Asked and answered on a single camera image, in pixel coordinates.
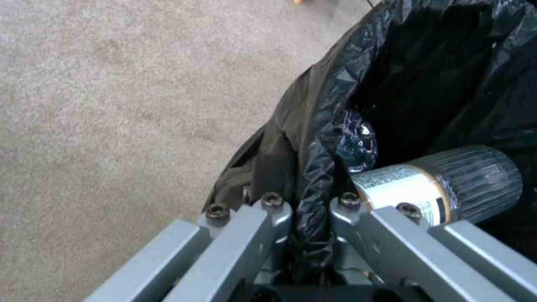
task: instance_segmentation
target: ribbed plastic cap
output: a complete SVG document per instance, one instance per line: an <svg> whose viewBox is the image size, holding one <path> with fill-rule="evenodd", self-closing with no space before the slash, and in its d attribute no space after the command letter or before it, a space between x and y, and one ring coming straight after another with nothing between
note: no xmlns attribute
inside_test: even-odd
<svg viewBox="0 0 537 302"><path fill-rule="evenodd" d="M434 175L451 197L454 220L479 222L513 206L522 193L515 164L486 146L467 146L411 162Z"/></svg>

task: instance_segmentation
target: spray can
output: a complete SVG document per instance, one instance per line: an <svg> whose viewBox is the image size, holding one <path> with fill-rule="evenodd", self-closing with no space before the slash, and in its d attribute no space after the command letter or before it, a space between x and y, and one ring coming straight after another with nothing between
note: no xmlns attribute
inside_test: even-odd
<svg viewBox="0 0 537 302"><path fill-rule="evenodd" d="M370 210L414 204L431 226L482 221L513 206L522 193L515 164L486 146L448 150L351 179Z"/></svg>

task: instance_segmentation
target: bolt head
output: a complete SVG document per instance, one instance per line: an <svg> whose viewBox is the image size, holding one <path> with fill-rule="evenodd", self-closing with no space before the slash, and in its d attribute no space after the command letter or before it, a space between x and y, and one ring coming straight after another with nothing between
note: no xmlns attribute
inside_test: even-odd
<svg viewBox="0 0 537 302"><path fill-rule="evenodd" d="M356 193L345 192L339 197L339 204L348 210L359 210L362 200Z"/></svg>
<svg viewBox="0 0 537 302"><path fill-rule="evenodd" d="M268 207L282 207L284 199L276 192L267 192L261 196L261 204Z"/></svg>
<svg viewBox="0 0 537 302"><path fill-rule="evenodd" d="M422 217L422 212L416 205L409 204L409 203L400 203L397 205L397 209L406 217L414 220L419 221L419 219Z"/></svg>
<svg viewBox="0 0 537 302"><path fill-rule="evenodd" d="M227 221L229 208L225 204L212 204L205 210L205 217L212 221Z"/></svg>

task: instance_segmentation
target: beige carpet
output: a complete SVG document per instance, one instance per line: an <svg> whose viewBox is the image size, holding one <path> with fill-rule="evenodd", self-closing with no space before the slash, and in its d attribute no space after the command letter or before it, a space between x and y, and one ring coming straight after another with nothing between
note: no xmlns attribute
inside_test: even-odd
<svg viewBox="0 0 537 302"><path fill-rule="evenodd" d="M0 1L0 300L78 301L172 219L365 0Z"/></svg>

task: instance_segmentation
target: trash bag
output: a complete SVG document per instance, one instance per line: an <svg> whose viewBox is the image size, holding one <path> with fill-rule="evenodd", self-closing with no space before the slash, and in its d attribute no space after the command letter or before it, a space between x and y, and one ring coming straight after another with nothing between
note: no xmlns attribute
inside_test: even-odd
<svg viewBox="0 0 537 302"><path fill-rule="evenodd" d="M384 1L291 84L207 204L238 208L279 191L294 209L295 281L319 283L332 263L327 205L348 172L487 145L514 161L524 192L516 207L482 227L535 261L536 96L531 3ZM275 164L263 164L267 158ZM259 175L264 181L255 181Z"/></svg>

